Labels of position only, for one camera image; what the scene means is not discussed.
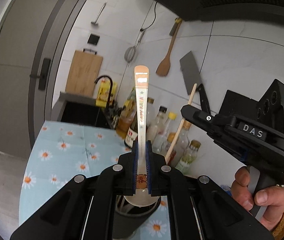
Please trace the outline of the person's right hand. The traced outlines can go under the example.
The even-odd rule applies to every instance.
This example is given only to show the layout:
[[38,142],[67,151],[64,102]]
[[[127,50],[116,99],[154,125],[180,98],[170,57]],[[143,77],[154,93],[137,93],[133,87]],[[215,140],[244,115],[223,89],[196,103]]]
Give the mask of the person's right hand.
[[260,223],[272,231],[281,221],[284,214],[284,187],[272,186],[260,190],[253,197],[248,191],[250,174],[246,167],[235,173],[231,186],[231,195],[243,208],[250,211],[254,205],[266,208]]

